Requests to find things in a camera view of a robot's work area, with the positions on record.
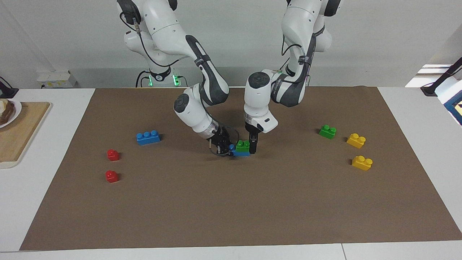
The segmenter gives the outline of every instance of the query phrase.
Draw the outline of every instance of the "black stand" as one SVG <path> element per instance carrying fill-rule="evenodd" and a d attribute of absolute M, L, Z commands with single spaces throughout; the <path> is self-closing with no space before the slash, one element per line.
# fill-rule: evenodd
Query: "black stand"
<path fill-rule="evenodd" d="M 16 93 L 18 93 L 19 89 L 17 88 L 9 88 L 0 81 L 0 90 L 2 94 L 0 95 L 0 99 L 12 99 Z"/>
<path fill-rule="evenodd" d="M 433 83 L 429 87 L 421 87 L 420 89 L 427 97 L 437 97 L 438 95 L 436 95 L 435 93 L 436 88 L 439 87 L 439 85 L 441 85 L 441 83 L 443 83 L 447 78 L 454 75 L 454 73 L 458 68 L 460 68 L 460 66 L 462 66 L 462 57 L 458 61 L 456 61 L 454 65 L 449 67 L 449 69 L 443 75 L 441 75 L 441 77 L 439 77 L 439 79 L 437 79 L 435 83 Z"/>

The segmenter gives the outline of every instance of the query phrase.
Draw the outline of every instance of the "stacked blocks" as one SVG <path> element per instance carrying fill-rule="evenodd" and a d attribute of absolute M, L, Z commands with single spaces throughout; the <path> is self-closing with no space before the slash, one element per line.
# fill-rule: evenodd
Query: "stacked blocks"
<path fill-rule="evenodd" d="M 334 127 L 330 127 L 328 125 L 323 125 L 321 131 L 319 131 L 319 135 L 323 136 L 328 139 L 333 139 L 335 134 L 337 133 L 337 129 Z"/>
<path fill-rule="evenodd" d="M 144 134 L 138 133 L 136 141 L 139 145 L 146 145 L 150 143 L 160 142 L 159 133 L 156 130 L 145 132 Z"/>
<path fill-rule="evenodd" d="M 364 143 L 366 142 L 366 138 L 354 133 L 350 135 L 346 142 L 359 149 L 363 147 Z"/>
<path fill-rule="evenodd" d="M 239 140 L 237 146 L 234 147 L 234 144 L 230 144 L 230 151 L 234 156 L 250 156 L 250 142 Z"/>
<path fill-rule="evenodd" d="M 355 166 L 356 168 L 359 168 L 363 171 L 367 171 L 371 168 L 373 164 L 373 161 L 371 159 L 366 159 L 364 156 L 356 156 L 353 159 L 352 165 Z"/>

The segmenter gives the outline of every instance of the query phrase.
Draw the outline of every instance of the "white casing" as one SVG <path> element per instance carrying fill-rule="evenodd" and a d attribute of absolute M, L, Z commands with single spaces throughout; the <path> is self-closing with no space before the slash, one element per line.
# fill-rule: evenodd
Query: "white casing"
<path fill-rule="evenodd" d="M 149 56 L 153 60 L 155 60 L 159 64 L 166 64 L 168 60 L 168 56 L 160 51 L 159 49 L 156 49 L 154 46 L 154 43 L 151 39 L 151 35 L 149 33 L 142 31 L 141 36 L 143 37 L 143 42 L 145 43 L 145 48 L 146 51 L 149 53 Z M 141 45 L 140 37 L 135 31 L 130 31 L 130 33 L 126 33 L 125 36 L 123 37 L 126 46 L 133 52 L 136 52 L 143 56 L 146 59 L 146 62 L 149 65 L 149 69 L 154 72 L 154 73 L 162 73 L 164 72 L 167 68 L 163 68 L 160 66 L 157 66 L 155 63 L 153 63 L 149 57 L 146 55 L 146 52 L 143 50 L 143 46 Z"/>
<path fill-rule="evenodd" d="M 204 107 L 198 101 L 194 92 L 198 94 L 195 89 L 199 88 L 199 84 L 187 88 L 183 93 L 189 97 L 188 105 L 181 113 L 175 111 L 176 115 L 194 132 L 198 133 L 203 138 L 210 138 L 214 135 L 214 131 L 218 128 L 212 118 L 206 113 Z"/>
<path fill-rule="evenodd" d="M 263 70 L 271 79 L 273 76 L 272 71 Z M 263 133 L 268 133 L 278 126 L 278 120 L 273 116 L 269 110 L 268 104 L 271 96 L 271 80 L 264 87 L 258 89 L 252 88 L 247 79 L 244 94 L 244 111 L 245 120 L 247 123 L 254 127 L 260 125 L 263 128 Z"/>
<path fill-rule="evenodd" d="M 184 55 L 196 59 L 186 42 L 186 32 L 165 0 L 147 0 L 142 18 L 156 46 L 168 55 Z"/>
<path fill-rule="evenodd" d="M 322 30 L 322 28 L 326 24 L 326 17 L 323 15 L 318 15 L 315 25 L 313 27 L 314 32 L 319 32 Z M 330 45 L 332 45 L 332 35 L 330 32 L 327 31 L 326 28 L 324 28 L 324 31 L 322 32 L 321 35 L 316 37 L 316 52 L 325 52 L 327 49 L 330 48 Z"/>

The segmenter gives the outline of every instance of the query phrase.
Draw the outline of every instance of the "toy building block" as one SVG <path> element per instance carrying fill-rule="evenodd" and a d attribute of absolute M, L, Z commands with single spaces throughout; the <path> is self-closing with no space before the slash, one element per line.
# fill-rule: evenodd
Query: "toy building block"
<path fill-rule="evenodd" d="M 353 159 L 353 162 L 351 165 L 355 166 L 356 168 L 359 168 L 361 170 L 367 171 L 371 168 L 373 161 L 371 159 L 366 159 L 364 156 L 356 156 Z"/>
<path fill-rule="evenodd" d="M 359 149 L 363 147 L 364 143 L 366 142 L 366 138 L 354 133 L 350 135 L 346 142 Z"/>
<path fill-rule="evenodd" d="M 250 142 L 239 140 L 236 146 L 236 152 L 238 153 L 247 153 L 250 150 Z"/>
<path fill-rule="evenodd" d="M 119 181 L 119 175 L 114 171 L 107 171 L 106 172 L 106 180 L 110 183 Z"/>
<path fill-rule="evenodd" d="M 139 133 L 136 135 L 136 141 L 139 145 L 160 142 L 159 133 L 156 130 L 145 132 L 144 134 Z"/>
<path fill-rule="evenodd" d="M 335 134 L 337 133 L 337 129 L 334 127 L 330 127 L 328 125 L 323 125 L 321 131 L 319 131 L 319 135 L 323 136 L 328 139 L 334 138 Z"/>
<path fill-rule="evenodd" d="M 230 151 L 232 152 L 233 156 L 236 156 L 236 157 L 248 157 L 250 156 L 250 152 L 249 150 L 247 150 L 247 152 L 237 152 L 235 147 L 234 147 L 234 144 L 230 144 Z"/>
<path fill-rule="evenodd" d="M 119 153 L 116 150 L 108 150 L 108 159 L 110 161 L 118 161 L 119 160 Z"/>

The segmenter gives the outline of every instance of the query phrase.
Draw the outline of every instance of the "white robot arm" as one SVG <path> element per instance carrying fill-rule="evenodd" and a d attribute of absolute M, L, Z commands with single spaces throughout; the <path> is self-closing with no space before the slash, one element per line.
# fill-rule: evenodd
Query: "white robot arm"
<path fill-rule="evenodd" d="M 187 34 L 179 24 L 173 12 L 177 6 L 176 0 L 146 0 L 140 5 L 141 8 L 131 0 L 117 2 L 127 23 L 134 25 L 138 34 L 136 38 L 132 32 L 128 33 L 125 36 L 127 45 L 131 41 L 136 42 L 129 48 L 147 57 L 151 70 L 159 69 L 158 67 L 170 68 L 156 61 L 158 58 L 160 61 L 163 55 L 182 55 L 194 59 L 204 80 L 187 88 L 184 94 L 177 98 L 174 104 L 175 113 L 194 132 L 217 146 L 218 155 L 228 154 L 231 142 L 226 128 L 220 127 L 205 109 L 226 101 L 229 94 L 228 85 L 197 39 Z M 152 49 L 153 44 L 158 49 L 157 53 Z"/>
<path fill-rule="evenodd" d="M 256 152 L 258 134 L 268 133 L 278 125 L 268 108 L 270 99 L 286 107 L 302 101 L 314 52 L 324 52 L 332 43 L 325 17 L 335 15 L 340 3 L 341 0 L 287 0 L 282 20 L 284 42 L 291 54 L 287 74 L 265 69 L 253 73 L 245 87 L 245 128 L 251 154 Z"/>

